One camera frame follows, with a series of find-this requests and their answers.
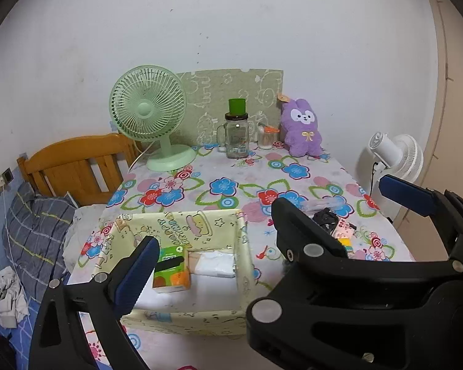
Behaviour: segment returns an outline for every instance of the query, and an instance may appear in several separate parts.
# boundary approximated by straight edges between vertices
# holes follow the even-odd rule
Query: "blue gripper pad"
[[[431,191],[395,176],[384,175],[379,180],[379,190],[384,197],[409,208],[422,217],[427,217],[436,211]]]
[[[121,259],[111,271],[108,292],[118,318],[132,311],[158,259],[158,240],[146,236],[132,254]]]

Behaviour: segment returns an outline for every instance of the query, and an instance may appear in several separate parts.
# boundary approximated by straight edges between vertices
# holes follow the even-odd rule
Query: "stuffed animal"
[[[320,156],[322,137],[317,131],[317,117],[309,103],[303,98],[293,100],[285,96],[280,100],[287,100],[283,104],[281,123],[286,131],[285,143],[290,147],[290,155]]]

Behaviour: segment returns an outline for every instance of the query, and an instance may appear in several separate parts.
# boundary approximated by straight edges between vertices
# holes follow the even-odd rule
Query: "black cable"
[[[370,179],[370,193],[369,196],[372,196],[372,186],[374,186],[374,167],[376,166],[377,163],[372,164],[372,176]]]

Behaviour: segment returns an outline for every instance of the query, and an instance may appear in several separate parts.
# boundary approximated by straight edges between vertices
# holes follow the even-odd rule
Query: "beige door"
[[[463,18],[449,0],[430,0],[438,45],[438,91],[421,186],[463,197]],[[429,218],[408,211],[395,226],[417,261],[447,253]]]

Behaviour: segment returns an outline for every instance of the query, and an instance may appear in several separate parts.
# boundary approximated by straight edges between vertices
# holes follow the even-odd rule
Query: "fan stand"
[[[196,156],[195,151],[184,144],[171,144],[169,135],[161,137],[159,144],[161,148],[151,154],[146,162],[146,167],[151,171],[164,173],[177,170],[190,164]]]

